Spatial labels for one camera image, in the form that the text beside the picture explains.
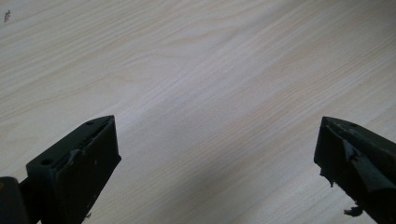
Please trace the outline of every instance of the dark plastic part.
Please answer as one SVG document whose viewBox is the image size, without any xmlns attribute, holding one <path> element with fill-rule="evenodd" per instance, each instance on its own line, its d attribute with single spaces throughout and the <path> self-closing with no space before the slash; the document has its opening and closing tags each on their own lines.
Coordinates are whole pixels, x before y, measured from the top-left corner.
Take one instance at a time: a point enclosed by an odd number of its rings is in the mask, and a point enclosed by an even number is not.
<svg viewBox="0 0 396 224">
<path fill-rule="evenodd" d="M 378 223 L 396 223 L 396 144 L 363 127 L 324 117 L 314 162 Z"/>
<path fill-rule="evenodd" d="M 79 224 L 120 162 L 113 116 L 90 120 L 27 165 L 43 224 Z"/>
<path fill-rule="evenodd" d="M 20 186 L 13 177 L 0 177 L 0 223 L 30 224 Z"/>
</svg>

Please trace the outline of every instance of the wooden floor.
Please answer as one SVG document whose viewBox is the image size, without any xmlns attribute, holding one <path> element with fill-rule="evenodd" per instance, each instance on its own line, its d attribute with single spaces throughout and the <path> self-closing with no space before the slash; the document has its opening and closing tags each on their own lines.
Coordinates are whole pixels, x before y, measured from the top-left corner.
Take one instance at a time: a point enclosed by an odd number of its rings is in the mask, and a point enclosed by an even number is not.
<svg viewBox="0 0 396 224">
<path fill-rule="evenodd" d="M 393 0 L 0 2 L 0 175 L 115 115 L 84 223 L 373 223 L 313 163 L 323 116 L 396 141 Z"/>
</svg>

